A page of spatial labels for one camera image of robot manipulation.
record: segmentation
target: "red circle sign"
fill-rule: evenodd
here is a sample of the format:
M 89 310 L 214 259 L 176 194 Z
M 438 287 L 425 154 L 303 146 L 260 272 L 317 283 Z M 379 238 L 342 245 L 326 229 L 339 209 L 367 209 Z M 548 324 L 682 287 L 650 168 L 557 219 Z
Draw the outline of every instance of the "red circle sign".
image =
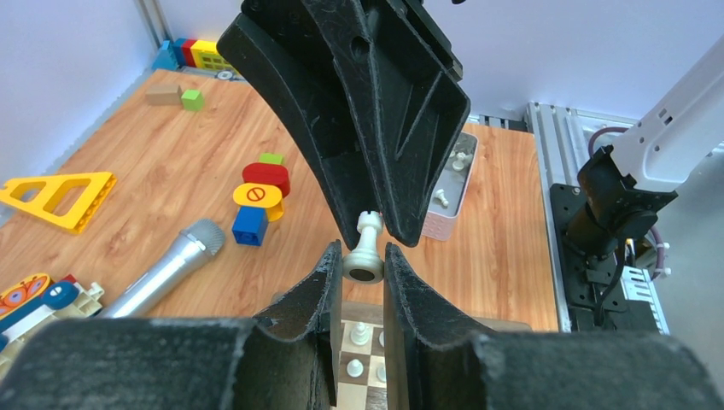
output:
M 260 188 L 258 186 L 255 186 L 254 188 L 250 189 L 247 192 L 247 199 L 251 202 L 259 202 L 266 196 L 266 191 L 264 188 Z

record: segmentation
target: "chess pawn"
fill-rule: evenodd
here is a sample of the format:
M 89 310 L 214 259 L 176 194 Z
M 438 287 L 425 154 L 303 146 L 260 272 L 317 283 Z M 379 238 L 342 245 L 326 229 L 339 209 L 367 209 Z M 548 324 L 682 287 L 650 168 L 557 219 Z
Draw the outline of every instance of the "chess pawn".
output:
M 370 341 L 370 329 L 364 323 L 357 322 L 357 325 L 349 332 L 349 338 L 357 346 L 363 346 Z
M 350 378 L 358 378 L 365 370 L 365 365 L 357 359 L 352 359 L 347 363 L 347 374 Z
M 452 162 L 452 169 L 460 172 L 465 169 L 465 153 L 458 152 L 458 154 L 455 155 L 455 158 L 456 160 Z
M 440 204 L 443 208 L 447 208 L 447 205 L 450 204 L 450 202 L 445 198 L 445 190 L 436 190 L 435 191 L 435 199 L 440 201 Z

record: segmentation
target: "white chess rook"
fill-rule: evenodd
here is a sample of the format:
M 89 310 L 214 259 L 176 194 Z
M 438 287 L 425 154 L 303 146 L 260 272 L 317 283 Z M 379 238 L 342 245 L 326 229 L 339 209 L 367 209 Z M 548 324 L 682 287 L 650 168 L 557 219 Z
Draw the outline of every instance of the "white chess rook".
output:
M 376 284 L 384 277 L 384 262 L 377 253 L 377 235 L 382 233 L 382 216 L 365 211 L 357 220 L 360 234 L 357 248 L 342 259 L 344 277 L 360 284 Z

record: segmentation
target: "chessboard square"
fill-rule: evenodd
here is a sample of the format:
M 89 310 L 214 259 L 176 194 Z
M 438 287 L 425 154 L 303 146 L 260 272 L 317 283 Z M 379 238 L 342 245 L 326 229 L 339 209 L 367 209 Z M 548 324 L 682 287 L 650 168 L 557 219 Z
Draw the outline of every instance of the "chessboard square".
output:
M 354 326 L 357 323 L 356 322 L 345 322 L 345 321 L 342 321 L 342 322 L 344 323 L 344 327 L 342 330 L 342 352 L 371 354 L 372 353 L 372 337 L 370 337 L 370 340 L 368 340 L 367 343 L 363 344 L 362 346 L 358 346 L 358 345 L 352 343 L 352 339 L 349 337 L 350 331 L 352 331 L 352 329 L 354 329 Z
M 384 347 L 380 344 L 380 334 L 384 331 L 382 327 L 372 330 L 372 355 L 384 356 Z
M 365 410 L 367 386 L 339 383 L 337 386 L 338 410 Z
M 353 378 L 347 374 L 347 364 L 353 359 L 357 359 L 362 362 L 363 371 L 358 377 Z M 350 352 L 340 353 L 340 367 L 339 367 L 339 383 L 359 384 L 362 386 L 367 385 L 367 378 L 370 374 L 370 356 L 368 354 L 358 354 Z
M 379 387 L 367 388 L 367 404 L 365 410 L 387 409 L 387 389 Z
M 368 371 L 369 376 L 367 377 L 368 386 L 375 386 L 382 389 L 387 388 L 387 383 L 377 377 L 377 369 L 384 366 L 384 357 L 370 356 L 370 369 Z

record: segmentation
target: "silver microphone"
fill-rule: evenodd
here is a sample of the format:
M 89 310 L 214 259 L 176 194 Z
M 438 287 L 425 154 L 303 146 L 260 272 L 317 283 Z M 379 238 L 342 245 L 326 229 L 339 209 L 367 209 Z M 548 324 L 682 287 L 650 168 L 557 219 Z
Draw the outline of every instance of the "silver microphone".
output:
M 97 317 L 144 315 L 189 273 L 207 264 L 224 242 L 226 237 L 218 225 L 198 220 L 182 230 L 161 259 Z

